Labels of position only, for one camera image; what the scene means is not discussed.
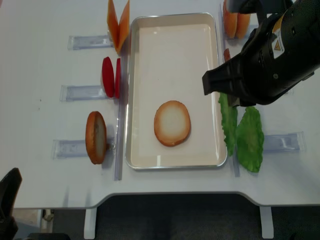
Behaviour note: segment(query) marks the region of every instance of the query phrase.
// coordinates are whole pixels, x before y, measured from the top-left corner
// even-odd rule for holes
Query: warning label
[[[285,47],[281,37],[281,24],[283,18],[284,15],[279,18],[272,29],[272,33],[276,36],[276,38],[271,43],[274,59],[280,57],[285,52]]]

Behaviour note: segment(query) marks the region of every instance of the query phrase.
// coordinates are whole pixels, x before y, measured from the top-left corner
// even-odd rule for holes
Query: white tray
[[[204,96],[202,76],[218,64],[214,18],[208,13],[139,17],[131,25],[125,153],[134,169],[218,167],[227,158],[219,93]],[[154,133],[161,104],[177,100],[191,133],[166,147]]]

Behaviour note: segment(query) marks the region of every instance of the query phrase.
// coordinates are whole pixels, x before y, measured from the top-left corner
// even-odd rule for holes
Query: bread bun
[[[243,39],[248,31],[248,27],[250,24],[250,15],[251,14],[240,14],[238,13],[238,20],[237,20],[237,26],[236,26],[236,32],[235,36],[238,39]]]
[[[181,144],[188,137],[190,129],[188,110],[179,101],[167,101],[155,113],[154,134],[167,147]]]
[[[101,113],[89,114],[85,128],[85,147],[93,164],[102,164],[107,151],[107,128]]]
[[[233,39],[236,35],[237,30],[237,22],[238,22],[238,14],[228,12],[226,1],[223,1],[223,26],[225,34]]]

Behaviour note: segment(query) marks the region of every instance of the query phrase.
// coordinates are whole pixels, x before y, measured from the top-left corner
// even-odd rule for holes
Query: table leg
[[[260,218],[261,218],[261,228],[262,237],[264,239],[274,238],[274,222],[272,220],[272,212],[270,206],[260,207]]]
[[[85,210],[84,231],[83,231],[84,239],[95,239],[96,219],[97,219],[97,208]]]

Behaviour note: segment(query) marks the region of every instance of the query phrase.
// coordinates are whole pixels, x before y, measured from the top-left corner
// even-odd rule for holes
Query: green lettuce
[[[239,163],[250,172],[258,173],[260,170],[264,140],[260,113],[249,106],[236,128],[236,147]]]
[[[232,156],[236,145],[236,128],[238,111],[236,107],[228,104],[228,95],[220,93],[219,101],[222,115],[222,129],[225,135],[224,142],[228,151],[228,156]]]

